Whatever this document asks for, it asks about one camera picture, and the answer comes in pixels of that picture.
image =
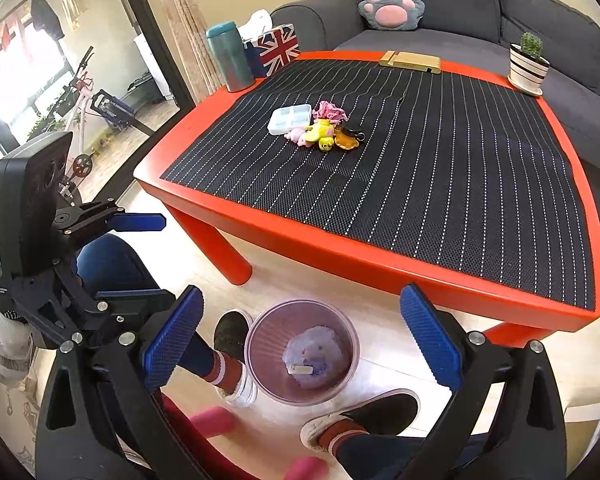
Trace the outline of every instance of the thermos bottle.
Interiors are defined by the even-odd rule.
[[[206,32],[206,37],[229,92],[239,92],[256,82],[234,22],[214,25]]]

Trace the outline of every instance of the cactus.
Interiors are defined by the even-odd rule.
[[[531,32],[525,32],[520,38],[520,50],[533,59],[540,59],[542,40]]]

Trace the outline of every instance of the tissue box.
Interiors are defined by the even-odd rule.
[[[296,30],[290,23],[245,41],[244,47],[254,77],[269,77],[300,55]]]

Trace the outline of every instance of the red table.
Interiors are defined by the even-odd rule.
[[[377,61],[381,52],[309,52],[298,59]],[[512,88],[490,72],[442,61],[442,70]],[[580,161],[562,125],[544,99],[544,111],[571,162],[584,205],[592,251],[595,309],[585,310],[515,288],[444,269],[392,253],[316,227],[162,180],[160,176],[213,122],[248,90],[225,88],[207,98],[174,127],[138,165],[134,173],[146,192],[160,199],[208,259],[234,285],[251,277],[251,265],[218,229],[317,269],[380,290],[400,293],[417,282],[437,305],[505,321],[486,332],[493,342],[524,346],[558,330],[576,332],[600,316],[600,222]]]

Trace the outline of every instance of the floor mat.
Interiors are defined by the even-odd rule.
[[[321,100],[366,141],[352,152],[267,132]],[[238,99],[163,179],[423,262],[594,308],[584,208],[538,102],[458,74],[296,60]]]

